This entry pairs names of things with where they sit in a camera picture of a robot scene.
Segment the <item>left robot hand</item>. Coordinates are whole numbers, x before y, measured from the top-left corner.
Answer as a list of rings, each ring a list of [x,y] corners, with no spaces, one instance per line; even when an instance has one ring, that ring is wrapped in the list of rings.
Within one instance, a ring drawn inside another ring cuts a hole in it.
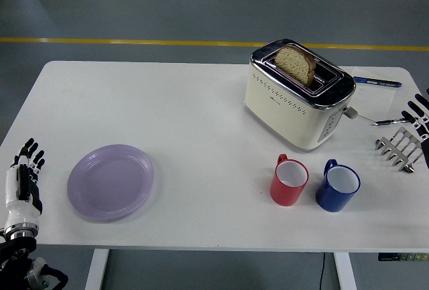
[[[38,227],[38,217],[43,210],[38,179],[44,163],[44,151],[38,149],[38,143],[33,138],[14,157],[6,175],[6,231]]]

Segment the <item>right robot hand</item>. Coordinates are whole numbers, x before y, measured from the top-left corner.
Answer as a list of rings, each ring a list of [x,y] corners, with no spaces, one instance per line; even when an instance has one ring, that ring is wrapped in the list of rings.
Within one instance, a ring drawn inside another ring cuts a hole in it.
[[[414,112],[414,115],[408,111],[402,111],[401,114],[415,128],[418,136],[421,138],[421,148],[423,156],[428,167],[428,99],[421,94],[415,94],[415,103],[413,100],[408,102],[409,108]]]

